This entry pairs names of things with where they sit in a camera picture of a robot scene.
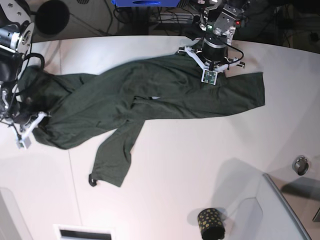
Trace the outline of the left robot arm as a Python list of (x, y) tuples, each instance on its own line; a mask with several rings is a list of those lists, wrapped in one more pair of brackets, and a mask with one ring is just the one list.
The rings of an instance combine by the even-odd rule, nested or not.
[(206, 70), (221, 73), (229, 67), (244, 67), (245, 54), (232, 46), (240, 17), (249, 8), (248, 0), (205, 0), (192, 4), (198, 12), (183, 35), (200, 40), (200, 47), (189, 47), (187, 52)]

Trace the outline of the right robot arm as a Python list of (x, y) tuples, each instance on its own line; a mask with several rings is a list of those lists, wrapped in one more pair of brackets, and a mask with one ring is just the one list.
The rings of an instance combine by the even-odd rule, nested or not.
[(30, 134), (48, 113), (33, 112), (25, 102), (17, 100), (30, 91), (40, 75), (24, 89), (18, 89), (18, 81), (24, 75), (31, 58), (40, 60), (39, 69), (45, 59), (32, 52), (32, 36), (35, 24), (32, 12), (24, 0), (2, 0), (0, 2), (0, 122), (13, 129), (16, 144), (27, 149), (31, 145)]

